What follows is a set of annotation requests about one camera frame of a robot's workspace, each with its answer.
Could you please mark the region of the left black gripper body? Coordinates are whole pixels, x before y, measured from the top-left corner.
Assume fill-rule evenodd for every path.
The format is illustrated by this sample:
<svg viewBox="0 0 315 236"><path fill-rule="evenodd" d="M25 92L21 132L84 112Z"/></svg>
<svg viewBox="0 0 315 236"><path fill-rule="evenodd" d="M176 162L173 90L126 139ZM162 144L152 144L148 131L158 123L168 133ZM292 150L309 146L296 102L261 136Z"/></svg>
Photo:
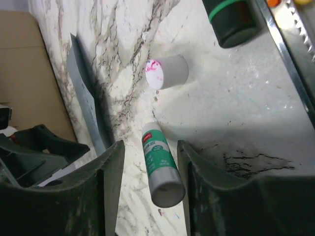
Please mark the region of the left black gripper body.
<svg viewBox="0 0 315 236"><path fill-rule="evenodd" d="M45 125L0 135L0 182L36 186L81 158L90 148L52 133Z"/></svg>

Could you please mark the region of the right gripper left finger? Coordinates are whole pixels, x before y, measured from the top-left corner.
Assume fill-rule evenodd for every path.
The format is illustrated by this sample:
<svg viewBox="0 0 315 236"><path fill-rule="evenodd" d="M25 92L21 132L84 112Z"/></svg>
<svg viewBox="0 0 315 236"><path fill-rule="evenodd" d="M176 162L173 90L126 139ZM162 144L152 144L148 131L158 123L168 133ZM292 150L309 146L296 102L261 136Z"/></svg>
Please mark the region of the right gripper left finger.
<svg viewBox="0 0 315 236"><path fill-rule="evenodd" d="M123 141L43 187L0 186L3 236L113 236L125 159Z"/></svg>

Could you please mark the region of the grey paper envelope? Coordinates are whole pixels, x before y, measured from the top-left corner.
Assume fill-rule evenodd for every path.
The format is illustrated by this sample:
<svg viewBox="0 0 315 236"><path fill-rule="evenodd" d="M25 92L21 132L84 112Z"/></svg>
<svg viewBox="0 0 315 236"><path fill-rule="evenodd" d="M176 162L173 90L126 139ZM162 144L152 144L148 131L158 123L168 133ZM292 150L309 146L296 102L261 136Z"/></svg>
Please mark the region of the grey paper envelope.
<svg viewBox="0 0 315 236"><path fill-rule="evenodd" d="M92 85L91 74L88 71L79 41L73 34L70 35L71 48L66 61L68 73L82 110L92 144L97 156L111 147L112 141L106 129L101 106Z"/></svg>

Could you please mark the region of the green white glue stick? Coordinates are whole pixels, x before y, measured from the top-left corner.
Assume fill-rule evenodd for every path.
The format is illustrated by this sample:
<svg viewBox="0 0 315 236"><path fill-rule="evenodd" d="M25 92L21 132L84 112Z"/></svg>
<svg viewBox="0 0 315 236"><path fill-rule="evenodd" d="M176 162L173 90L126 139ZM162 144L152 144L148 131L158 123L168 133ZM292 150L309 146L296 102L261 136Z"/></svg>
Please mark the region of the green white glue stick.
<svg viewBox="0 0 315 236"><path fill-rule="evenodd" d="M186 190L166 136L157 122L144 125L141 142L153 204L160 208L177 205Z"/></svg>

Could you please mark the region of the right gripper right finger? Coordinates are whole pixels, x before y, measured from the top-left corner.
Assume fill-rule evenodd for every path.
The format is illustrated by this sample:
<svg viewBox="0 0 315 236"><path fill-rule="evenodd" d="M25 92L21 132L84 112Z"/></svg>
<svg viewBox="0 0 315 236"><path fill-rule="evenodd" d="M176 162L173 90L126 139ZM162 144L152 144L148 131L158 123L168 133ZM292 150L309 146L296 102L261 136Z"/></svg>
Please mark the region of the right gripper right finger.
<svg viewBox="0 0 315 236"><path fill-rule="evenodd" d="M315 177L266 174L250 180L231 175L177 143L178 168L189 236L312 236Z"/></svg>

